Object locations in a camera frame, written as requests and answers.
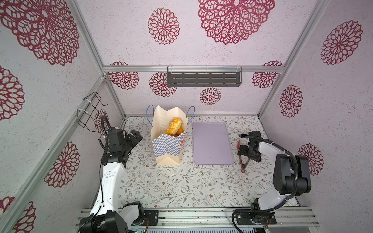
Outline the red kitchen tongs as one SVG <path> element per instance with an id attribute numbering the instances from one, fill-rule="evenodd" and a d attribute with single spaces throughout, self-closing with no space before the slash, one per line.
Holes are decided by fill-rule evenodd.
<path id="1" fill-rule="evenodd" d="M 239 140 L 238 145 L 237 145 L 237 150 L 238 150 L 239 162 L 241 166 L 241 172 L 245 173 L 245 169 L 250 161 L 249 147 L 247 145 L 242 145 L 241 140 Z M 247 157 L 247 160 L 245 163 L 243 162 L 243 158 L 242 158 L 243 156 Z"/>

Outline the twisted light bread roll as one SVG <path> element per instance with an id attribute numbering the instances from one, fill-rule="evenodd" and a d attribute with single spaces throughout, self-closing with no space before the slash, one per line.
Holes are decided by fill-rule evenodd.
<path id="1" fill-rule="evenodd" d="M 178 135 L 178 132 L 180 130 L 180 128 L 182 127 L 182 121 L 181 119 L 175 117 L 172 122 L 170 123 L 168 129 L 167 129 L 167 134 L 168 135 Z"/>

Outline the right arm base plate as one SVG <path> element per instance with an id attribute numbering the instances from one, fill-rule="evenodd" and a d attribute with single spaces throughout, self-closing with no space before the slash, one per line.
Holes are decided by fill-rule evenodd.
<path id="1" fill-rule="evenodd" d="M 234 217 L 238 225 L 276 225 L 277 220 L 274 212 L 251 212 L 249 210 L 238 210 Z"/>

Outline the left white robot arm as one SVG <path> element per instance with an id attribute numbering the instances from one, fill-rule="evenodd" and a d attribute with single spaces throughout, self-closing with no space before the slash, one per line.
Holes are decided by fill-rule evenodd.
<path id="1" fill-rule="evenodd" d="M 104 153 L 100 164 L 100 189 L 88 217 L 80 220 L 79 233 L 129 233 L 129 227 L 141 224 L 145 213 L 141 202 L 119 207 L 118 190 L 131 150 L 142 140 L 140 132 L 112 127 L 100 143 Z"/>

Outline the blue checkered paper bag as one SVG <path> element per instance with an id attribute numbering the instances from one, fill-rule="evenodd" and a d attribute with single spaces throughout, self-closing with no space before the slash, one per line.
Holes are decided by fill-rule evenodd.
<path id="1" fill-rule="evenodd" d="M 183 152 L 184 141 L 187 134 L 188 125 L 195 115 L 195 107 L 191 106 L 187 113 L 179 107 L 165 110 L 161 106 L 149 105 L 147 110 L 153 110 L 153 120 L 148 121 L 151 126 L 151 141 L 157 165 L 180 165 Z M 171 134 L 168 129 L 175 119 L 181 121 L 181 133 L 176 130 Z"/>

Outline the long orange bread loaf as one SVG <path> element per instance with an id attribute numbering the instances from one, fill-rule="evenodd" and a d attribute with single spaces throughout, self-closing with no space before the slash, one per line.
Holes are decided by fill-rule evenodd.
<path id="1" fill-rule="evenodd" d="M 176 132 L 176 135 L 179 136 L 179 135 L 181 135 L 183 132 L 184 132 L 183 127 L 180 126 L 180 128 L 179 128 L 178 131 Z"/>

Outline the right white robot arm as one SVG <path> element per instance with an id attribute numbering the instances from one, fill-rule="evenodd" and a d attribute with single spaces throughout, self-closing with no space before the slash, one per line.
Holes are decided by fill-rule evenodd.
<path id="1" fill-rule="evenodd" d="M 260 162 L 262 155 L 274 161 L 273 187 L 250 207 L 252 213 L 267 213 L 284 206 L 289 200 L 311 191 L 309 162 L 303 155 L 295 155 L 261 137 L 259 131 L 240 134 L 240 139 L 248 139 L 247 145 L 238 144 L 238 156 Z"/>

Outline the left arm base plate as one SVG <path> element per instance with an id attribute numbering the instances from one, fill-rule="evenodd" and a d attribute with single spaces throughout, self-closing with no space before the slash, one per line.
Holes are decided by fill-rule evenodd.
<path id="1" fill-rule="evenodd" d="M 131 226 L 157 226 L 159 219 L 159 211 L 158 210 L 145 210 L 144 217 L 140 218 L 140 221 L 137 223 L 133 223 Z"/>

